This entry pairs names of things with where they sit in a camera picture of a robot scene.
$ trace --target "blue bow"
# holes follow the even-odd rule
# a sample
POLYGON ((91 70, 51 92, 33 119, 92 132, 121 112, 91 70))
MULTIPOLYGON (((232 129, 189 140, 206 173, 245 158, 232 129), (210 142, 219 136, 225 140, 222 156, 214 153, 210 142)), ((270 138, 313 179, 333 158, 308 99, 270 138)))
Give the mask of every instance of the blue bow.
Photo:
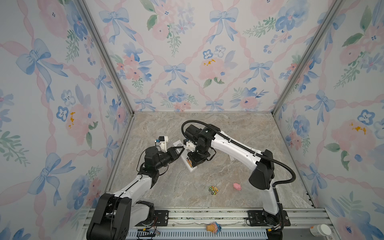
POLYGON ((206 101, 205 104, 207 106, 211 106, 211 110, 210 111, 213 111, 216 107, 216 109, 218 111, 224 111, 224 109, 222 109, 221 107, 219 106, 222 106, 224 103, 224 100, 218 100, 218 101, 206 101))
POLYGON ((252 78, 257 77, 257 75, 259 75, 259 72, 260 72, 262 79, 264 81, 266 81, 265 78, 269 77, 269 75, 264 72, 264 69, 265 70, 271 69, 272 64, 273 64, 273 61, 268 61, 266 63, 251 63, 249 65, 249 69, 251 69, 251 70, 256 69, 255 73, 253 74, 253 76, 251 78, 247 78, 246 80, 244 80, 244 83, 248 83, 252 78))
POLYGON ((322 90, 317 91, 316 98, 319 99, 320 101, 313 107, 305 106, 305 110, 306 111, 309 109, 317 110, 318 108, 320 108, 319 114, 317 115, 317 125, 319 125, 320 120, 324 122, 324 116, 323 116, 324 107, 325 107, 325 110, 329 112, 335 107, 336 103, 334 100, 328 99, 322 90))
POLYGON ((49 52, 47 46, 45 43, 40 39, 36 39, 33 44, 33 50, 30 51, 28 54, 22 54, 17 60, 16 64, 19 66, 19 68, 26 74, 31 75, 35 71, 35 65, 37 66, 37 69, 39 72, 43 75, 45 80, 48 83, 48 87, 45 90, 45 96, 47 98, 47 102, 49 102, 49 99, 55 100, 52 95, 50 84, 52 82, 51 75, 47 71, 45 67, 43 67, 38 61, 40 61, 44 66, 48 67, 50 70, 54 71, 55 73, 68 77, 67 74, 62 72, 63 69, 62 64, 52 64, 44 61, 44 58, 50 58, 51 53, 49 52))
POLYGON ((136 32, 132 29, 127 28, 124 26, 123 23, 120 21, 129 22, 128 12, 125 8, 120 8, 116 12, 108 12, 108 11, 101 11, 99 12, 99 15, 101 17, 101 20, 105 23, 109 23, 112 21, 113 29, 115 30, 115 35, 111 36, 109 38, 109 42, 112 42, 115 44, 115 38, 117 35, 120 34, 120 28, 119 26, 124 30, 124 32, 134 41, 136 41, 135 37, 133 36, 136 32))
POLYGON ((111 165, 113 166, 113 151, 112 151, 112 149, 118 148, 119 146, 118 146, 117 141, 114 144, 112 144, 112 143, 113 143, 113 138, 110 135, 108 137, 107 147, 104 150, 104 157, 108 157, 108 154, 111 155, 111 165))
POLYGON ((106 79, 107 76, 105 74, 105 71, 104 69, 100 69, 100 75, 98 78, 95 79, 95 86, 97 87, 97 89, 100 89, 100 87, 103 89, 104 91, 104 104, 107 103, 107 97, 106 97, 106 94, 107 94, 107 89, 105 88, 105 86, 109 87, 109 88, 113 88, 111 86, 111 81, 109 82, 106 82, 104 79, 106 79))
MULTIPOLYGON (((320 14, 319 19, 317 20, 318 24, 323 23, 324 18, 325 18, 325 14, 326 14, 325 12, 320 14)), ((344 19, 345 19, 345 14, 340 14, 339 16, 337 16, 335 18, 334 22, 332 23, 333 28, 335 30, 339 29, 340 25, 344 22, 344 19)), ((327 46, 329 43, 333 43, 332 35, 331 35, 331 28, 328 30, 327 36, 325 37, 324 50, 327 49, 327 46)))
POLYGON ((324 189, 328 186, 327 182, 320 176, 320 174, 317 172, 317 167, 314 163, 311 163, 310 164, 310 170, 311 174, 308 174, 306 175, 305 172, 301 171, 301 174, 303 176, 306 176, 309 180, 312 180, 316 177, 316 179, 313 181, 313 184, 312 184, 312 190, 311 190, 311 193, 312 195, 313 194, 316 194, 316 195, 319 195, 317 193, 317 184, 319 184, 319 188, 320 189, 324 189))
MULTIPOLYGON (((219 35, 223 31, 223 19, 235 22, 237 19, 237 15, 239 14, 239 10, 237 8, 231 8, 228 12, 220 12, 219 10, 215 10, 209 13, 209 19, 211 20, 211 23, 218 22, 217 25, 217 31, 216 34, 210 36, 207 41, 211 44, 215 36, 219 35)), ((229 38, 233 41, 233 34, 236 34, 237 31, 235 31, 231 26, 229 26, 229 23, 227 21, 224 21, 225 29, 227 30, 227 34, 229 38)))
POLYGON ((179 72, 182 72, 184 73, 185 72, 185 64, 184 63, 180 63, 179 65, 175 65, 175 66, 171 66, 171 65, 167 65, 167 66, 164 66, 164 71, 166 73, 169 73, 169 72, 172 72, 172 78, 171 80, 167 81, 165 84, 166 85, 170 85, 170 83, 176 79, 176 74, 179 76, 179 78, 185 83, 187 84, 186 80, 188 79, 187 77, 184 77, 183 75, 181 75, 181 73, 179 72))
POLYGON ((152 111, 155 111, 155 107, 152 107, 150 104, 152 103, 152 98, 146 98, 146 99, 133 99, 133 101, 137 104, 141 103, 141 109, 139 111, 142 111, 147 106, 152 111))
POLYGON ((56 206, 57 200, 61 200, 59 191, 57 190, 60 185, 60 181, 57 177, 48 176, 49 174, 60 174, 72 171, 76 167, 71 167, 72 160, 59 169, 53 170, 61 162, 60 157, 56 153, 50 153, 45 161, 45 168, 41 171, 40 175, 36 177, 29 186, 28 193, 37 195, 39 194, 45 185, 45 181, 56 188, 55 195, 53 196, 53 205, 56 206))

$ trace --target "pink flower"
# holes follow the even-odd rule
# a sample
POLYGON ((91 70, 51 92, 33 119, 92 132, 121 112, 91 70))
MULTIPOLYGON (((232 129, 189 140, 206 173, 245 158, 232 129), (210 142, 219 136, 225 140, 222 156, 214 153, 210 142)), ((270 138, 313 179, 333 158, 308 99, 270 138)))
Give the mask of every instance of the pink flower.
POLYGON ((243 98, 240 102, 241 108, 246 108, 246 109, 255 108, 257 104, 258 104, 258 101, 255 97, 246 97, 246 98, 243 98))
POLYGON ((85 135, 89 131, 88 125, 93 125, 96 120, 93 112, 93 109, 84 108, 81 104, 74 105, 69 112, 65 127, 78 146, 84 143, 85 135))
POLYGON ((116 111, 116 120, 118 123, 122 124, 125 120, 125 116, 127 115, 125 109, 123 107, 119 107, 116 111))
POLYGON ((158 22, 153 26, 152 35, 157 40, 163 41, 167 38, 169 33, 168 27, 164 22, 158 22))
POLYGON ((67 38, 67 17, 59 1, 37 0, 37 5, 40 8, 40 18, 48 31, 56 37, 67 38))
POLYGON ((345 240, 362 240, 365 239, 360 229, 348 218, 338 217, 336 219, 337 230, 342 239, 345 240))
POLYGON ((124 70, 124 64, 122 64, 122 63, 117 63, 117 67, 116 67, 116 69, 118 70, 118 71, 120 71, 121 69, 123 69, 124 70))
POLYGON ((291 70, 292 72, 296 69, 297 63, 291 63, 291 66, 287 68, 287 70, 291 70))
POLYGON ((142 73, 138 70, 137 66, 132 66, 132 68, 128 68, 127 73, 125 74, 127 79, 132 79, 134 81, 142 78, 142 73))
POLYGON ((342 151, 348 152, 344 161, 349 161, 348 166, 351 169, 361 168, 365 172, 368 171, 366 165, 374 163, 374 160, 368 156, 368 152, 376 145, 375 136, 369 128, 351 119, 343 122, 339 129, 332 130, 331 136, 342 151))
POLYGON ((251 1, 251 12, 260 21, 274 16, 283 6, 284 0, 259 0, 251 1))
POLYGON ((353 62, 360 55, 361 46, 358 44, 352 44, 347 46, 340 54, 340 63, 346 65, 353 62))
POLYGON ((289 136, 291 137, 290 147, 295 147, 296 150, 301 148, 301 137, 297 135, 296 131, 292 131, 289 136))
POLYGON ((225 67, 223 60, 220 59, 210 59, 209 61, 203 61, 200 65, 200 75, 199 78, 202 80, 214 79, 218 77, 219 79, 225 75, 225 67))
POLYGON ((136 67, 136 66, 139 65, 139 62, 135 61, 135 56, 133 54, 130 57, 125 55, 124 58, 126 59, 124 61, 124 64, 127 65, 127 66, 136 67))
POLYGON ((160 6, 155 6, 155 11, 158 14, 158 21, 167 23, 175 22, 174 16, 176 14, 176 10, 175 7, 171 5, 170 1, 167 1, 167 3, 161 2, 160 6))
POLYGON ((364 36, 360 40, 360 44, 365 47, 367 52, 372 52, 377 45, 384 43, 384 26, 380 23, 378 26, 369 26, 364 36))
POLYGON ((175 107, 175 110, 183 112, 186 109, 191 109, 191 104, 187 101, 183 101, 181 103, 176 103, 173 105, 175 107))

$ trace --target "white 3d printed part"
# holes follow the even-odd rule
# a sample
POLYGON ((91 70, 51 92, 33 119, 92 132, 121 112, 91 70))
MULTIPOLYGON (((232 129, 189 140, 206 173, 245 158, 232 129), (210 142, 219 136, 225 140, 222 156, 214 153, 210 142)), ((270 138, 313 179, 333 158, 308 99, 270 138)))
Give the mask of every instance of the white 3d printed part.
POLYGON ((188 152, 187 152, 186 146, 183 145, 183 143, 180 140, 177 140, 177 142, 174 142, 173 146, 174 147, 184 146, 184 151, 181 154, 180 158, 183 160, 184 164, 187 166, 187 169, 189 170, 189 172, 192 172, 193 170, 195 170, 197 168, 197 166, 196 167, 192 167, 192 163, 189 160, 189 157, 187 155, 188 152))

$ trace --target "marble floor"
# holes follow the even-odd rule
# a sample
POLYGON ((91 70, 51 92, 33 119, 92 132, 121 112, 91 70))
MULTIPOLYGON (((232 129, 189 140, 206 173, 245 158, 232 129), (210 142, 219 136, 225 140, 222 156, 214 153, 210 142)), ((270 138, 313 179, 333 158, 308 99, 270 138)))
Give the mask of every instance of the marble floor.
MULTIPOLYGON (((168 147, 179 139, 182 141, 181 124, 191 119, 212 123, 232 138, 255 149, 270 150, 274 159, 290 166, 298 176, 271 114, 137 113, 111 191, 121 189, 136 177, 140 154, 145 148, 153 146, 154 140, 159 136, 168 136, 168 147)), ((262 207, 261 190, 248 182, 251 173, 244 164, 231 161, 229 156, 221 151, 217 151, 212 161, 197 166, 192 173, 180 159, 169 165, 168 171, 159 177, 156 185, 147 191, 141 200, 153 202, 158 207, 259 208, 262 207), (233 188, 234 182, 241 185, 241 191, 233 188), (217 186, 219 189, 217 195, 210 194, 210 185, 217 186)), ((275 165, 275 176, 276 180, 290 178, 289 172, 278 165, 275 165)), ((277 189, 284 208, 312 208, 299 176, 293 183, 278 185, 277 189)))

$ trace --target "blue flower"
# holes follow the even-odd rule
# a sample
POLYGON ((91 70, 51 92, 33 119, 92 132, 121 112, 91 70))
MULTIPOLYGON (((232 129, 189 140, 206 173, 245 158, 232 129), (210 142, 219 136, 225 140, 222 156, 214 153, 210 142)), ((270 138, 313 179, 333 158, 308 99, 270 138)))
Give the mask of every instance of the blue flower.
POLYGON ((72 184, 67 195, 67 208, 78 210, 84 203, 84 198, 89 192, 90 180, 88 176, 80 175, 72 184))
POLYGON ((189 15, 193 15, 193 11, 195 10, 195 8, 191 7, 191 4, 188 3, 188 7, 187 7, 187 12, 189 15))
POLYGON ((296 120, 293 122, 293 128, 296 130, 298 136, 306 138, 310 132, 310 122, 305 116, 298 115, 296 120))
POLYGON ((69 113, 69 110, 67 107, 62 107, 62 106, 59 106, 57 108, 57 113, 56 113, 56 117, 58 119, 61 119, 63 122, 65 122, 67 120, 67 117, 68 117, 68 113, 69 113))
POLYGON ((184 18, 183 14, 185 14, 185 11, 183 11, 183 7, 177 7, 178 17, 184 18))
POLYGON ((0 112, 0 128, 3 126, 3 122, 10 122, 11 119, 6 117, 9 109, 4 109, 0 112))
POLYGON ((317 172, 317 167, 314 163, 310 164, 310 170, 311 174, 306 175, 305 172, 301 171, 301 174, 303 176, 306 176, 309 180, 313 179, 313 184, 312 184, 312 190, 311 193, 316 194, 317 196, 319 195, 317 193, 317 185, 319 185, 320 189, 324 189, 328 186, 327 182, 320 176, 320 174, 317 172))
POLYGON ((135 45, 133 45, 132 42, 129 42, 128 45, 127 44, 123 44, 123 46, 125 48, 124 49, 124 53, 128 57, 130 57, 133 54, 133 56, 135 57, 135 61, 140 62, 139 54, 143 53, 143 50, 141 48, 136 49, 135 45))
POLYGON ((379 57, 380 53, 377 53, 375 55, 375 57, 368 57, 368 62, 366 63, 363 63, 361 65, 361 68, 366 68, 367 69, 367 73, 369 73, 371 71, 371 69, 373 70, 377 70, 377 66, 376 64, 378 65, 382 65, 383 64, 383 56, 379 57))
POLYGON ((307 0, 295 0, 288 2, 286 6, 279 11, 279 18, 276 21, 276 30, 288 31, 294 27, 300 26, 308 18, 307 0))
POLYGON ((211 52, 211 49, 208 49, 207 51, 203 51, 203 56, 204 56, 204 59, 208 59, 208 58, 213 57, 214 55, 211 52))
POLYGON ((368 112, 367 109, 364 109, 361 114, 358 116, 359 122, 364 123, 365 125, 369 126, 373 124, 373 118, 375 117, 374 112, 368 112))
POLYGON ((248 90, 248 88, 244 88, 244 90, 242 91, 241 93, 241 96, 243 98, 246 98, 246 97, 256 97, 256 94, 254 93, 254 91, 256 91, 257 88, 251 88, 248 90))
POLYGON ((214 55, 217 55, 218 57, 222 58, 224 56, 225 49, 223 45, 218 45, 215 47, 214 55))
POLYGON ((61 94, 61 99, 64 101, 64 104, 68 107, 70 105, 75 104, 76 99, 74 96, 72 96, 71 90, 64 90, 63 93, 61 94))
POLYGON ((376 129, 375 135, 378 139, 384 139, 384 118, 381 121, 375 122, 373 127, 376 129))
POLYGON ((367 240, 373 240, 372 235, 378 239, 384 239, 384 235, 380 229, 369 223, 371 216, 368 212, 352 210, 350 216, 367 240))
POLYGON ((88 35, 88 30, 83 23, 83 19, 80 16, 76 6, 73 1, 70 1, 69 4, 65 5, 65 9, 67 14, 67 20, 71 26, 73 26, 73 30, 78 38, 83 40, 83 37, 88 35))
POLYGON ((3 91, 0 89, 0 108, 2 108, 4 104, 13 106, 14 103, 11 100, 13 100, 13 94, 4 96, 3 91))
POLYGON ((193 21, 193 17, 190 17, 189 15, 187 15, 185 17, 185 19, 187 20, 186 24, 189 28, 192 28, 193 26, 195 26, 195 23, 192 22, 193 21))
POLYGON ((187 94, 185 91, 181 88, 172 88, 168 93, 168 99, 171 102, 176 102, 178 101, 179 103, 187 99, 187 94))
POLYGON ((178 33, 185 34, 185 30, 188 30, 188 28, 185 25, 185 20, 183 20, 183 22, 181 22, 181 20, 179 20, 179 24, 177 25, 177 28, 178 28, 178 30, 177 30, 178 33))

